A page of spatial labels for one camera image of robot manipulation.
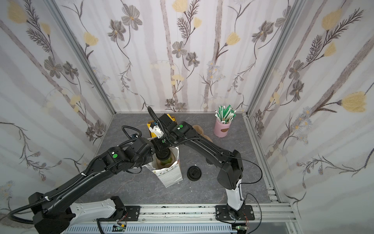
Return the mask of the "green paper cup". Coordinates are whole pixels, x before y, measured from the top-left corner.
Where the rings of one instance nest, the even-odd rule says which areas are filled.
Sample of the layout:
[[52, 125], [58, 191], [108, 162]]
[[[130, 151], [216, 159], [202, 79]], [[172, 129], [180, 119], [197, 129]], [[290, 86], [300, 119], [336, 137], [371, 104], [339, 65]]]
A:
[[157, 169], [169, 168], [174, 162], [175, 157], [171, 151], [156, 154]]

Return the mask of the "cartoon print paper bag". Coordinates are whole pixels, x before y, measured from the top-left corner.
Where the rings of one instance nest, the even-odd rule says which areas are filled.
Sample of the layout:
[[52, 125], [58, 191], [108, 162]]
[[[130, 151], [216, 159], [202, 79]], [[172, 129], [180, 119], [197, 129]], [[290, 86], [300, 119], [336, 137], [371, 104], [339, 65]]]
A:
[[170, 147], [169, 149], [171, 156], [170, 163], [161, 165], [161, 161], [154, 154], [153, 161], [145, 165], [148, 170], [158, 177], [166, 188], [183, 180], [179, 147]]

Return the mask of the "black plastic cup lids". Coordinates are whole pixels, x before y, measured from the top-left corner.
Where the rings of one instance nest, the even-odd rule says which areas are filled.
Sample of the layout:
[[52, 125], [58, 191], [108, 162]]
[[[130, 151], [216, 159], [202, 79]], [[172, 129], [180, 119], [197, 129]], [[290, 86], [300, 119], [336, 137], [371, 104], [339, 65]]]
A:
[[198, 181], [202, 176], [202, 171], [197, 166], [191, 166], [187, 170], [187, 177], [190, 181]]

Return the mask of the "black paper cup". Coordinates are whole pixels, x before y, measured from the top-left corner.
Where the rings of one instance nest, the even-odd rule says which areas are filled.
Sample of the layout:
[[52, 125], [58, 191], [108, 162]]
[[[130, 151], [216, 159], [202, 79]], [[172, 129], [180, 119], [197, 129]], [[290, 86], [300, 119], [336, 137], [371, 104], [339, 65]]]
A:
[[207, 162], [207, 164], [209, 165], [209, 166], [213, 166], [214, 164], [211, 162], [211, 161], [209, 161], [208, 159], [206, 159], [206, 162]]

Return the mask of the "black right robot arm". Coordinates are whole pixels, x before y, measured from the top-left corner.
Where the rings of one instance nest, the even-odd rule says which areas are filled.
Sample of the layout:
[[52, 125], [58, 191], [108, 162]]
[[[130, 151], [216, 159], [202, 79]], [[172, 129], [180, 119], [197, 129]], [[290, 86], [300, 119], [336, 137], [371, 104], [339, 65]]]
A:
[[147, 110], [153, 119], [150, 132], [156, 137], [151, 140], [156, 158], [163, 162], [170, 158], [168, 150], [171, 147], [186, 145], [204, 156], [208, 163], [220, 169], [217, 181], [226, 190], [228, 214], [232, 220], [241, 216], [248, 217], [245, 211], [245, 198], [242, 197], [240, 185], [243, 178], [243, 159], [237, 151], [229, 151], [212, 143], [185, 121], [176, 123], [167, 114], [158, 117], [149, 106]]

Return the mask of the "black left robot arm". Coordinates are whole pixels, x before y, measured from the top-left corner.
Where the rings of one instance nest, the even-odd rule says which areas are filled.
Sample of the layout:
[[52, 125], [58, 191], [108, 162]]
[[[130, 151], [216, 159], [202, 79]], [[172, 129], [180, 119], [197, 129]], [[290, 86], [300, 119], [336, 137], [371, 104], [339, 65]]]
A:
[[45, 194], [34, 193], [28, 205], [12, 210], [11, 221], [33, 225], [40, 234], [60, 234], [77, 217], [71, 205], [101, 182], [153, 160], [154, 144], [137, 136], [111, 147], [89, 162], [85, 170]]

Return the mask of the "yellow paper napkins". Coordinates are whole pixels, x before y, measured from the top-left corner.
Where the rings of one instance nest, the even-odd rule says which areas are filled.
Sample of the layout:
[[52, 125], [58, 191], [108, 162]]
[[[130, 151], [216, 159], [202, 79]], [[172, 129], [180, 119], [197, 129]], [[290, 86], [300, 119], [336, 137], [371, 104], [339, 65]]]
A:
[[149, 123], [147, 123], [147, 127], [149, 129], [151, 138], [161, 138], [164, 134], [164, 131], [161, 129], [161, 127], [154, 121], [150, 121]]

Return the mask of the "brown pulp cup carrier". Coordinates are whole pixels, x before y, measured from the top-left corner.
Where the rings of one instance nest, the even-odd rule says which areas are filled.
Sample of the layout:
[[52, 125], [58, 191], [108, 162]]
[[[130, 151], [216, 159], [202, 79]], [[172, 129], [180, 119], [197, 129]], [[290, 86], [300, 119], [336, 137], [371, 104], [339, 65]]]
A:
[[198, 138], [200, 142], [211, 142], [213, 143], [212, 139], [205, 135], [204, 130], [199, 125], [193, 125], [192, 128], [194, 129], [193, 137]]

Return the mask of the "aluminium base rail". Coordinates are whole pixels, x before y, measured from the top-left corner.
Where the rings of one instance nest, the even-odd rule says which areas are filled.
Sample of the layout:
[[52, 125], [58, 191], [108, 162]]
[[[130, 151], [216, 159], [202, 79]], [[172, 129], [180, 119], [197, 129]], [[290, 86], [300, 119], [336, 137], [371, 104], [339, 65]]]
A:
[[287, 203], [252, 203], [235, 219], [225, 205], [129, 205], [119, 221], [91, 219], [67, 234], [300, 234]]

